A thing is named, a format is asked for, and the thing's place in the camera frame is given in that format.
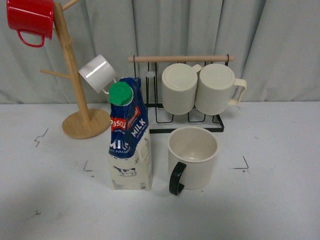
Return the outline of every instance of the black handle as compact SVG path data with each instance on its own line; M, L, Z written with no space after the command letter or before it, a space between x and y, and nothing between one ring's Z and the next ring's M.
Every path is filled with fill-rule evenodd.
M185 187L185 185L180 183L180 178L186 166L187 165L184 164L183 162L178 161L178 163L175 165L171 173L170 182L169 182L169 192L173 195L178 196Z

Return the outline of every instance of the pascual logo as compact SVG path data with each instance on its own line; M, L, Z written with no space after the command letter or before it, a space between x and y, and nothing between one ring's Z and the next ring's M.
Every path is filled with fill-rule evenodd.
M115 129L126 129L126 120L120 117L111 117L111 130L114 131Z
M126 126L126 129L129 129L132 125L132 123L136 120L136 118L141 114L141 111L139 109L138 106L135 107L135 110L134 110L134 115L133 117L130 118L130 120L127 122L127 126Z

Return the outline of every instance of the cream mug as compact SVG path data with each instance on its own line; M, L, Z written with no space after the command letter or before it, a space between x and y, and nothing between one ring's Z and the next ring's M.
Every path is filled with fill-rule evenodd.
M211 179L218 141L210 131L186 126L172 131L167 140L169 191L178 196L183 189L200 189Z
M233 86L240 86L238 98L231 98ZM194 100L195 107L203 114L218 115L228 104L238 105L247 90L247 82L235 78L234 72L223 64L209 64L200 74Z
M162 73L162 105L173 115L183 115L195 105L199 64L175 63Z
M104 88L110 82L116 82L116 71L102 55L88 62L79 73L97 93L102 90L105 94L109 94Z

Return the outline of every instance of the wooden base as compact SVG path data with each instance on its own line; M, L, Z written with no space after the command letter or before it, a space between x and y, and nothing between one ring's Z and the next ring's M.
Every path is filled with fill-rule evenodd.
M89 109L90 122L82 119L79 111L68 116L62 123L64 133L73 139L88 139L102 134L110 126L110 115L101 109Z

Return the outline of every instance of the wooden mug tree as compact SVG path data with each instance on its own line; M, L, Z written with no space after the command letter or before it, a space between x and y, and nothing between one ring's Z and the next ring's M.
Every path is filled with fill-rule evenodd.
M42 73L70 79L75 93L79 111L68 116L62 123L62 129L66 135L74 139L88 139L95 137L110 126L110 115L102 109L88 109L85 93L82 87L79 69L77 67L72 39L69 36L64 16L64 10L68 9L79 0L71 0L64 6L59 2L54 3L53 22L56 33L68 68L69 75L41 69Z

